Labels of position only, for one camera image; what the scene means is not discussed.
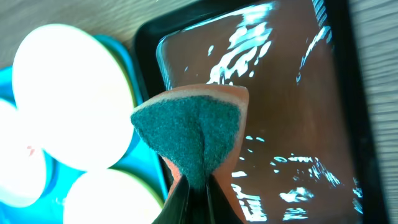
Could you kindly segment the light blue plate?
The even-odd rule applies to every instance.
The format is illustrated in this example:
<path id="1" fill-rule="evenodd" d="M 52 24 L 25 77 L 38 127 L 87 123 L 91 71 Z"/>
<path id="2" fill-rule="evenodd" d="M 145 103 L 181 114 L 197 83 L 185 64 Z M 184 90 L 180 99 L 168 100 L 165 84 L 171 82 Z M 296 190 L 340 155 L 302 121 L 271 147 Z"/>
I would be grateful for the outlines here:
<path id="1" fill-rule="evenodd" d="M 17 208 L 32 205 L 51 176 L 32 128 L 14 105 L 1 100 L 1 202 Z"/>

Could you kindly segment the yellow plate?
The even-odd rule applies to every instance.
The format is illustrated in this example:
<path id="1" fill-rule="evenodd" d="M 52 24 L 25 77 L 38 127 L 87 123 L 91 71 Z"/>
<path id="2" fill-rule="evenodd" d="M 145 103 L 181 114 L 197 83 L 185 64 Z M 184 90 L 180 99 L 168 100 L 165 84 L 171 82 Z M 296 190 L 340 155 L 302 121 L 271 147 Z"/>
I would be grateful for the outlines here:
<path id="1" fill-rule="evenodd" d="M 36 143 L 67 166 L 109 168 L 131 143 L 134 94 L 125 71 L 81 29 L 47 24 L 27 34 L 14 57 L 12 89 Z"/>
<path id="2" fill-rule="evenodd" d="M 163 200 L 142 179 L 125 171 L 90 171 L 73 183 L 64 201 L 63 222 L 71 224 L 152 223 Z"/>

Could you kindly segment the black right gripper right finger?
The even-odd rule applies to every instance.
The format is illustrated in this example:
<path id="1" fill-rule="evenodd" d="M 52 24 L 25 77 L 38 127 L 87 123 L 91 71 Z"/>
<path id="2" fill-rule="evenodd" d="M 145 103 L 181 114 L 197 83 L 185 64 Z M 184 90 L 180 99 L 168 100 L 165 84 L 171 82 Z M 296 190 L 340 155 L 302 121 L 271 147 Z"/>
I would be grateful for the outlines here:
<path id="1" fill-rule="evenodd" d="M 219 183 L 213 175 L 206 181 L 207 223 L 209 224 L 243 224 L 235 214 L 223 193 Z"/>

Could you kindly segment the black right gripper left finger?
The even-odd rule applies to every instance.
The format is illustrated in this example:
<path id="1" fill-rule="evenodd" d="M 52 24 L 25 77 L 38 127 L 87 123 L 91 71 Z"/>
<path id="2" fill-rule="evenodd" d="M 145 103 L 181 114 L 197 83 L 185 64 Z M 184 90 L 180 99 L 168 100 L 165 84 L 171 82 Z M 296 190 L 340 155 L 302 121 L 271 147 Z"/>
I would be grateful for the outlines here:
<path id="1" fill-rule="evenodd" d="M 187 217 L 190 186 L 183 175 L 174 188 L 164 208 L 152 224 L 183 224 Z"/>

